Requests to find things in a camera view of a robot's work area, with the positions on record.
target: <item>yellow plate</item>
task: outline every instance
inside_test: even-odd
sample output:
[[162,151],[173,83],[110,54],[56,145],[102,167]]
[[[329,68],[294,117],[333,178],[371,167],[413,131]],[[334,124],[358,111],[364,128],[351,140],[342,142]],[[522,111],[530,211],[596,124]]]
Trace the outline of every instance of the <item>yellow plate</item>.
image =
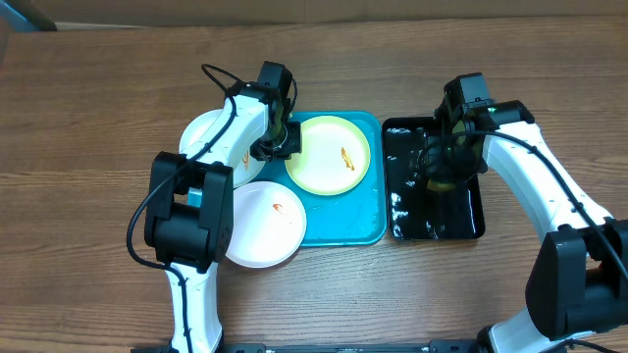
[[286,160],[292,180],[317,195],[338,195],[357,185],[371,163],[369,142],[359,127],[332,116],[301,124],[300,154]]

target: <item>plate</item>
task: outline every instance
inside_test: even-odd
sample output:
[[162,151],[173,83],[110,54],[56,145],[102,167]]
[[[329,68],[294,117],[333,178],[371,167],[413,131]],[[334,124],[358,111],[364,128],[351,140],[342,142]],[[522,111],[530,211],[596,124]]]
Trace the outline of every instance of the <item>plate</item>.
[[[182,153],[187,147],[196,142],[214,124],[222,112],[222,109],[213,110],[198,116],[189,123],[179,142],[179,153]],[[203,157],[201,157],[199,162],[206,163],[207,161],[203,161]],[[246,151],[234,169],[234,187],[239,187],[253,180],[262,171],[265,164],[266,162],[260,162],[250,157],[248,151]]]
[[371,149],[364,133],[343,118],[322,116],[301,124],[302,152],[286,160],[290,178],[317,195],[347,192],[366,175]]
[[305,209],[290,189],[270,181],[248,183],[234,191],[227,257],[254,269],[278,265],[301,245],[305,227]]

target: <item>wooden table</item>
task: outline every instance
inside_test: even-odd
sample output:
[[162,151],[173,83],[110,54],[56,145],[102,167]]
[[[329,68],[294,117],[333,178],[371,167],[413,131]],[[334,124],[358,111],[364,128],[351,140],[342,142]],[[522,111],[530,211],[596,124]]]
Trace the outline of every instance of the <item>wooden table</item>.
[[[628,218],[628,21],[497,19],[12,34],[0,69],[0,349],[128,352],[163,344],[165,275],[127,253],[150,164],[222,107],[201,63],[255,79],[286,64],[297,110],[423,115],[457,75],[519,99],[579,184]],[[525,304],[539,250],[493,172],[477,242],[303,249],[287,266],[219,271],[227,342],[425,342],[474,337]],[[136,233],[142,256],[153,258]],[[592,341],[628,348],[628,329]]]

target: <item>black cable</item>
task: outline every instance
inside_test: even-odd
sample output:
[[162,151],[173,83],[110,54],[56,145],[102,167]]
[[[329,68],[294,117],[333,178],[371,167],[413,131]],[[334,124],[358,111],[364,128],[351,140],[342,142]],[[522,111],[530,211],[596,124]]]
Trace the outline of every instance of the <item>black cable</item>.
[[294,97],[292,97],[292,103],[290,103],[290,110],[288,114],[292,113],[292,111],[294,110],[294,105],[296,105],[296,95],[298,93],[296,89],[296,79],[294,79],[294,77],[292,78],[292,85],[294,86]]
[[628,271],[626,271],[626,267],[621,262],[621,259],[619,258],[619,255],[617,255],[617,252],[615,252],[615,250],[610,245],[610,242],[608,242],[608,239],[606,239],[606,237],[602,234],[602,231],[600,230],[600,227],[598,227],[598,225],[587,214],[587,212],[584,209],[584,206],[582,205],[582,203],[580,203],[578,201],[578,199],[573,194],[573,192],[571,191],[571,189],[567,185],[567,182],[560,175],[560,173],[558,172],[556,167],[550,162],[550,160],[546,156],[543,155],[543,153],[539,152],[539,149],[536,146],[532,146],[529,143],[527,143],[526,141],[523,141],[523,140],[521,140],[519,138],[513,137],[513,136],[511,136],[509,134],[501,133],[501,132],[484,131],[484,130],[462,131],[462,132],[453,133],[453,134],[448,135],[448,136],[443,136],[444,139],[441,139],[440,141],[436,141],[436,142],[430,143],[425,149],[423,149],[421,151],[421,153],[419,153],[419,157],[418,157],[419,165],[423,164],[422,161],[423,161],[423,158],[425,157],[425,154],[427,153],[427,151],[429,151],[430,149],[434,148],[435,146],[443,145],[447,141],[451,141],[451,140],[453,140],[455,138],[462,137],[462,136],[485,136],[485,135],[491,135],[491,136],[500,137],[500,138],[506,139],[506,140],[508,140],[510,142],[513,142],[515,144],[518,144],[520,146],[523,146],[528,151],[530,151],[530,153],[532,153],[535,156],[537,156],[541,160],[541,162],[543,162],[546,165],[548,170],[551,172],[553,177],[556,179],[556,181],[560,185],[560,188],[562,188],[562,191],[567,195],[567,198],[573,204],[574,209],[576,211],[578,211],[580,216],[585,220],[585,222],[589,225],[589,227],[596,233],[596,236],[598,237],[598,239],[602,243],[602,246],[604,247],[604,250],[606,251],[608,256],[610,256],[610,260],[617,267],[617,270],[621,273],[621,275],[624,277],[624,279],[628,282]]
[[569,347],[571,349],[574,349],[574,347],[573,347],[574,345],[579,345],[579,346],[595,349],[598,352],[602,352],[602,353],[619,353],[618,351],[614,351],[612,349],[608,349],[606,347],[602,347],[602,346],[600,346],[598,344],[587,342],[587,341],[583,341],[583,340],[580,340],[580,339],[565,339],[562,342],[556,344],[554,347],[552,347],[550,349],[546,349],[545,351],[543,351],[543,353],[557,352],[557,351],[559,351],[560,349],[562,349],[564,347]]
[[212,80],[213,80],[216,84],[218,84],[218,86],[221,86],[222,84],[221,84],[221,83],[220,83],[220,82],[219,82],[219,81],[218,81],[218,80],[217,80],[217,79],[216,79],[213,75],[211,75],[211,74],[207,71],[207,69],[205,69],[205,68],[209,68],[209,69],[211,69],[211,70],[217,71],[217,72],[219,72],[219,73],[221,73],[221,74],[223,74],[223,75],[226,75],[226,76],[229,76],[229,77],[231,77],[231,78],[235,79],[236,81],[238,81],[238,82],[240,82],[240,83],[243,83],[243,81],[242,81],[241,79],[239,79],[239,77],[238,77],[238,76],[236,76],[236,75],[234,75],[234,74],[232,74],[232,73],[230,73],[230,72],[228,72],[228,71],[226,71],[226,70],[223,70],[223,69],[221,69],[221,68],[219,68],[219,67],[215,67],[215,66],[213,66],[213,65],[209,65],[209,64],[203,64],[203,65],[201,65],[201,66],[200,66],[200,68],[203,70],[203,72],[204,72],[206,75],[208,75],[208,76],[209,76],[209,78],[211,78],[211,79],[212,79]]
[[129,227],[127,228],[127,250],[129,250],[129,254],[131,255],[131,257],[138,262],[140,265],[149,267],[151,269],[158,269],[158,270],[164,270],[164,271],[169,271],[170,273],[172,273],[173,275],[175,275],[177,277],[177,279],[179,280],[179,285],[181,286],[181,295],[182,295],[182,309],[183,309],[183,335],[185,336],[185,341],[187,343],[187,351],[189,353],[193,353],[192,352],[192,340],[191,340],[191,336],[189,334],[189,324],[187,321],[187,293],[186,293],[186,289],[185,289],[185,278],[183,278],[183,275],[177,271],[175,268],[172,268],[170,265],[163,265],[163,264],[157,264],[157,263],[153,263],[150,261],[146,261],[142,258],[140,258],[137,253],[135,252],[135,250],[133,249],[133,230],[135,229],[135,224],[137,224],[137,220],[139,219],[139,216],[141,215],[141,213],[144,211],[144,209],[146,208],[146,206],[148,206],[148,202],[150,202],[150,200],[155,197],[155,195],[157,194],[157,192],[164,187],[164,185],[169,182],[173,177],[178,176],[185,168],[187,168],[189,166],[189,162],[192,161],[196,161],[197,159],[199,159],[202,155],[204,155],[205,153],[209,152],[209,150],[212,148],[212,146],[216,143],[216,141],[218,141],[218,139],[220,139],[222,137],[222,135],[225,133],[225,131],[227,131],[227,129],[229,128],[229,126],[231,126],[232,122],[234,121],[234,118],[236,117],[236,113],[237,113],[237,107],[236,107],[236,101],[233,98],[232,95],[229,94],[227,88],[219,81],[217,80],[209,71],[207,71],[206,68],[215,70],[219,73],[225,74],[237,81],[241,82],[241,79],[237,78],[237,76],[226,72],[223,69],[217,68],[215,66],[209,65],[209,64],[203,64],[201,65],[201,70],[207,75],[209,76],[209,78],[211,78],[212,81],[214,81],[214,83],[216,83],[224,92],[225,94],[228,95],[229,100],[232,103],[232,112],[229,115],[229,119],[227,120],[227,122],[225,123],[225,125],[218,131],[218,133],[216,133],[216,135],[207,143],[205,143],[205,145],[203,146],[203,148],[201,148],[195,155],[193,155],[192,157],[188,158],[185,163],[183,163],[180,167],[178,167],[174,173],[172,173],[171,175],[169,175],[168,177],[166,177],[161,183],[159,183],[157,185],[157,187],[155,187],[145,198],[144,200],[139,204],[139,206],[137,206],[137,209],[135,210],[135,212],[133,213],[133,216],[131,217],[131,221],[129,222]]

